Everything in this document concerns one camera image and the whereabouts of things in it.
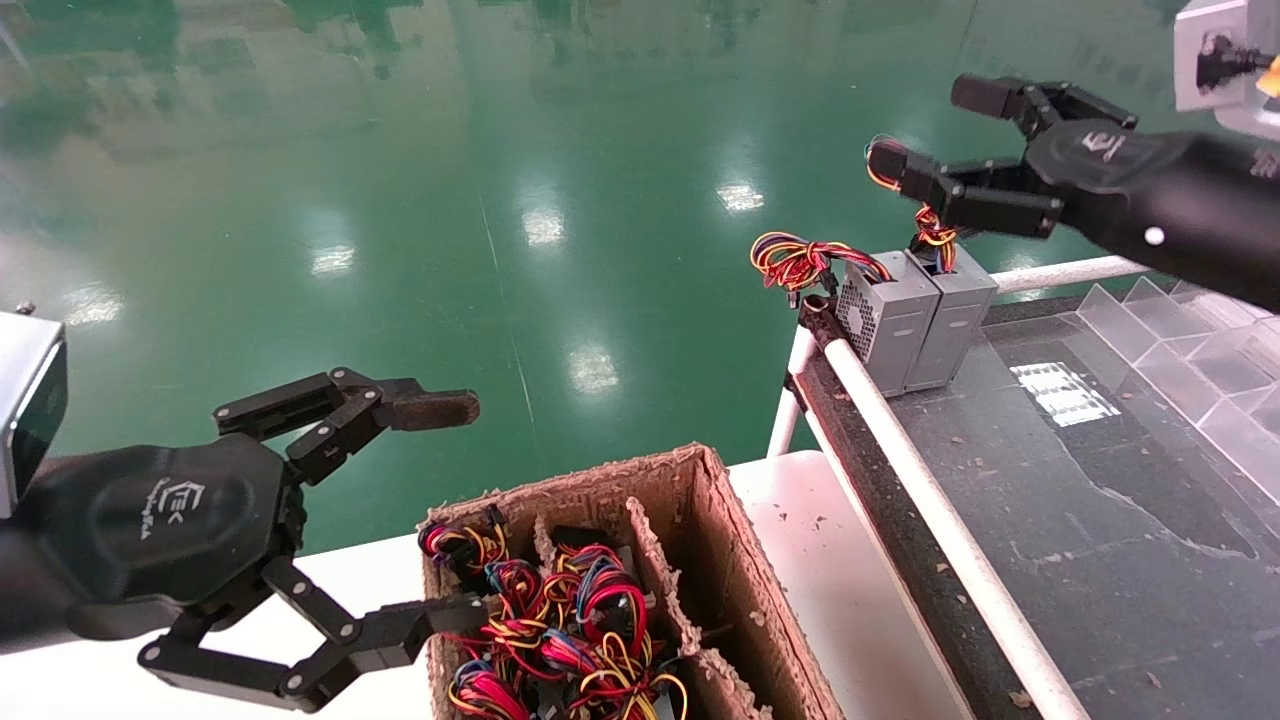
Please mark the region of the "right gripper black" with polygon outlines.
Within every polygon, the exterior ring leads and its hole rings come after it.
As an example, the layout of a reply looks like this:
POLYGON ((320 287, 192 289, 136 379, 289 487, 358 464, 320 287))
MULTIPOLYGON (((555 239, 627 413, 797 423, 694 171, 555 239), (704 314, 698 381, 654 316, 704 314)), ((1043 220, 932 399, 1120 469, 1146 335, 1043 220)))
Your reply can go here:
POLYGON ((942 225, 1046 238, 1060 220, 1151 270, 1279 309, 1275 145, 1142 133, 1135 114, 1062 81, 965 73, 950 102, 1014 123, 1030 141, 1027 164, 942 163, 878 138, 867 149, 872 178, 929 208, 942 225))

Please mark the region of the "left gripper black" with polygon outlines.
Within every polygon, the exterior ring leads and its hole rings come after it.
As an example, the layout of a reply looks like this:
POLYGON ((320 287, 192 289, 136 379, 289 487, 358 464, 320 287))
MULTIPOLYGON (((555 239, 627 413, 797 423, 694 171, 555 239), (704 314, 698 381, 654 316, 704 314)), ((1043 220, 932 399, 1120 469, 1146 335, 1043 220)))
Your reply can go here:
POLYGON ((352 616, 293 562, 302 492, 250 438, 132 446, 47 460, 3 521, 5 643, 127 641, 177 689, 315 714, 370 673, 407 667, 428 639, 489 620, 475 593, 352 616), (270 594, 324 641, 293 665, 201 647, 270 594))

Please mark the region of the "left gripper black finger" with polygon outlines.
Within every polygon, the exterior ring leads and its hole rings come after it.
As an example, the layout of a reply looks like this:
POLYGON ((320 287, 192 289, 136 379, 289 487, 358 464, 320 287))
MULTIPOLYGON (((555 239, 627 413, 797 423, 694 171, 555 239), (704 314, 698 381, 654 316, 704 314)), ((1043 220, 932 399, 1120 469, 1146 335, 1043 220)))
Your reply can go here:
POLYGON ((259 442, 302 430, 285 448, 294 483, 315 486, 384 430, 466 427, 480 415, 471 389, 426 391, 413 378, 375 380, 338 366, 215 410, 220 436, 259 442))

